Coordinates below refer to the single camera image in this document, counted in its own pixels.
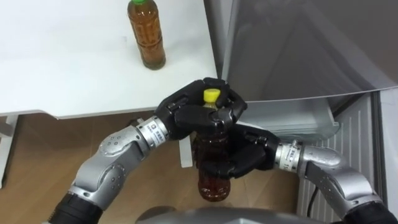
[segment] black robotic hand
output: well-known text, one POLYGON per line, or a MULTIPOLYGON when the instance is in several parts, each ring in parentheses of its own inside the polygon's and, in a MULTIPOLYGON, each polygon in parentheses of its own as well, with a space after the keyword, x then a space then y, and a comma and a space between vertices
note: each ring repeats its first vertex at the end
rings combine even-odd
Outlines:
POLYGON ((205 78, 192 82, 164 99, 154 114, 165 124, 170 140, 181 140, 192 131, 208 134, 226 131, 237 122, 247 107, 224 80, 205 78), (216 101, 219 110, 203 107, 203 92, 209 88, 221 90, 216 101))
POLYGON ((229 130, 229 140, 229 160, 205 161, 200 167, 202 170, 222 179, 230 179, 242 177, 254 169, 269 170, 274 167, 280 139, 271 132, 235 124, 229 130))

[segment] yellow bottle cap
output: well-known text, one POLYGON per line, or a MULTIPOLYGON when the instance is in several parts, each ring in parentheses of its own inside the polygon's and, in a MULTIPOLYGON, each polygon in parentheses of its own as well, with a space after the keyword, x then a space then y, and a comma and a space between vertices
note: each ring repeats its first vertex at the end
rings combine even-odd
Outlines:
POLYGON ((220 93, 218 89, 207 89, 203 92, 203 100, 206 103, 215 103, 220 93))

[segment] brown liquid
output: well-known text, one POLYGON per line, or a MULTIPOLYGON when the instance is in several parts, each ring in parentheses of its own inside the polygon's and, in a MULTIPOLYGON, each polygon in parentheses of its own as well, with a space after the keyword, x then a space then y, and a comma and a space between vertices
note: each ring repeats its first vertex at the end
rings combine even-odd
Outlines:
MULTIPOLYGON (((197 168, 203 161, 225 161, 228 158, 228 137, 226 134, 204 136, 198 134, 193 142, 193 152, 197 168)), ((231 182, 209 176, 199 169, 198 189, 200 195, 209 202, 219 202, 227 198, 231 182)))
POLYGON ((166 56, 156 3, 153 0, 142 4, 131 1, 127 12, 144 65, 153 70, 162 68, 166 56))

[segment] bottle cap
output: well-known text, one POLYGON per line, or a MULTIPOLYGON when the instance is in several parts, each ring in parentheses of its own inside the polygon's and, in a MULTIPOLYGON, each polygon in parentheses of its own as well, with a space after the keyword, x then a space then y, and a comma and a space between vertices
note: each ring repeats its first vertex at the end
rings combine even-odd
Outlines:
POLYGON ((207 89, 203 92, 203 99, 206 103, 215 103, 220 93, 218 89, 207 89))
POLYGON ((131 0, 131 1, 136 4, 144 4, 147 0, 131 0))

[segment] gray refrigerator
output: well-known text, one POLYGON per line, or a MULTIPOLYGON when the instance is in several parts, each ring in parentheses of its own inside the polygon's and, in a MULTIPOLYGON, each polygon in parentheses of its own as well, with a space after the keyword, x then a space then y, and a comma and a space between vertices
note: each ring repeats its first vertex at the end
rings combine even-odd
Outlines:
MULTIPOLYGON (((241 121, 332 147, 398 216, 398 1, 210 0, 220 77, 249 103, 241 121)), ((297 214, 314 185, 300 181, 297 214)), ((321 194, 312 218, 338 221, 321 194)))

